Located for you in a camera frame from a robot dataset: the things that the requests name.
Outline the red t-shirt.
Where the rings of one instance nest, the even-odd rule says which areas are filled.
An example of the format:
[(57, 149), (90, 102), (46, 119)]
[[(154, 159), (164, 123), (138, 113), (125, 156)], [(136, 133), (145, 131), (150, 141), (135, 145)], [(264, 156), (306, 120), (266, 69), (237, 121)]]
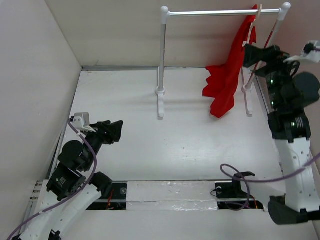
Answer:
[(202, 90), (204, 97), (213, 98), (210, 114), (216, 118), (223, 117), (235, 106), (235, 93), (238, 88), (239, 74), (244, 63), (246, 44), (257, 42), (255, 15), (248, 15), (237, 31), (227, 61), (222, 65), (207, 66), (210, 76)]

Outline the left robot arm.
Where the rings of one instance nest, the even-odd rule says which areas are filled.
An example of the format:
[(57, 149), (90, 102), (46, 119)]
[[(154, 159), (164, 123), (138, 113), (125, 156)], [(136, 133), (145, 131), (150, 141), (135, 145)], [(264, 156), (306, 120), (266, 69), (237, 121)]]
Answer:
[(97, 155), (103, 145), (120, 141), (124, 122), (89, 124), (84, 116), (74, 115), (67, 124), (80, 140), (63, 146), (38, 212), (22, 222), (8, 239), (62, 240), (92, 203), (111, 194), (113, 181), (96, 171)]

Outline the beige wooden clothes hanger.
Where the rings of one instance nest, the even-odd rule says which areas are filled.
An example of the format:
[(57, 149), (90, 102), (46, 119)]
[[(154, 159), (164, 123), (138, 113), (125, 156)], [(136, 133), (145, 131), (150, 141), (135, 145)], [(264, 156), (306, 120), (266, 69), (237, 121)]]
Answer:
[(260, 4), (260, 5), (259, 5), (259, 8), (258, 8), (257, 15), (255, 16), (254, 21), (251, 23), (251, 26), (250, 26), (249, 31), (248, 31), (247, 41), (246, 41), (247, 44), (250, 43), (251, 35), (252, 35), (252, 32), (253, 32), (253, 28), (256, 26), (257, 21), (258, 21), (258, 19), (260, 18), (262, 9), (263, 9), (263, 4)]

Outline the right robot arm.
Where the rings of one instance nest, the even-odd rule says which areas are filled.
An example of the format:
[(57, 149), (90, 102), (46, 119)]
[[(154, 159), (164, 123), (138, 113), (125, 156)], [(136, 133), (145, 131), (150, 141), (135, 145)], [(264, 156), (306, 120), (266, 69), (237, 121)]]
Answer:
[(301, 63), (319, 63), (320, 44), (308, 42), (300, 55), (290, 56), (274, 45), (258, 48), (246, 44), (243, 66), (259, 62), (265, 66), (254, 71), (266, 80), (272, 108), (268, 125), (279, 151), (285, 181), (284, 196), (270, 196), (268, 211), (277, 225), (294, 225), (320, 218), (310, 158), (311, 127), (305, 108), (320, 98), (320, 83), (310, 72), (299, 72)]

